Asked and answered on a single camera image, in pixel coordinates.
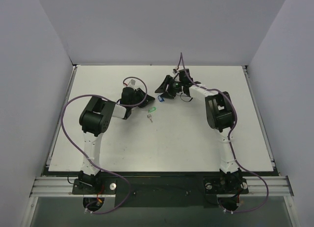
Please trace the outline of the blue key tag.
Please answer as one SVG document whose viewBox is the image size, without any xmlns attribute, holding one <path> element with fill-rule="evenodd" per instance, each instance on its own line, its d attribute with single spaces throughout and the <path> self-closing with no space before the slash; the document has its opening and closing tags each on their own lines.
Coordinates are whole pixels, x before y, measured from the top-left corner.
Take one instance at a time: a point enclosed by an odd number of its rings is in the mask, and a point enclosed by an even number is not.
<svg viewBox="0 0 314 227">
<path fill-rule="evenodd" d="M 160 96 L 158 96 L 158 100 L 159 100 L 160 102 L 163 102 L 163 101 L 164 101 L 164 99 L 163 99 L 162 97 L 160 97 Z"/>
</svg>

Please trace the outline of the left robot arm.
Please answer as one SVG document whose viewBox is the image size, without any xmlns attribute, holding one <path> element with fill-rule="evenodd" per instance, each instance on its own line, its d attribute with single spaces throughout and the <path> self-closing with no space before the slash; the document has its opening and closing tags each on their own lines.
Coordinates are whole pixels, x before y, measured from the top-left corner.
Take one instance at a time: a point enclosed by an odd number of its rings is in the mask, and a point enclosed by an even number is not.
<svg viewBox="0 0 314 227">
<path fill-rule="evenodd" d="M 115 189 L 106 191 L 110 182 L 101 177 L 99 169 L 102 137 L 109 127 L 111 118 L 127 120 L 133 108 L 144 108 L 154 101 L 154 97 L 146 95 L 140 88 L 133 87 L 123 88 L 119 101 L 122 105 L 105 101 L 97 96 L 91 97 L 79 118 L 84 138 L 83 151 L 88 157 L 83 158 L 78 178 L 74 181 L 74 194 L 115 193 Z"/>
</svg>

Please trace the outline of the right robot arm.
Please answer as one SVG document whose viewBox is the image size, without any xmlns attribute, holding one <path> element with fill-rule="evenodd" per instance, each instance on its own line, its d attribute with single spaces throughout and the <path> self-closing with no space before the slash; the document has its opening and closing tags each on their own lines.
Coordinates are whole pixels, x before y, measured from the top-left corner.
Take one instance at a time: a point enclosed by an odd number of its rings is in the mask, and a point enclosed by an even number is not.
<svg viewBox="0 0 314 227">
<path fill-rule="evenodd" d="M 212 188 L 218 194 L 233 194 L 239 196 L 248 191 L 242 171 L 237 164 L 235 153 L 230 148 L 231 136 L 237 122 L 237 116 L 231 104 L 228 92 L 213 91 L 205 85 L 191 78 L 189 70 L 174 70 L 174 76 L 167 75 L 162 84 L 155 90 L 164 99 L 174 99 L 179 93 L 199 100 L 205 104 L 206 119 L 210 128 L 217 133 L 216 138 L 220 142 L 218 146 L 220 155 L 220 178 L 207 181 L 206 189 Z"/>
</svg>

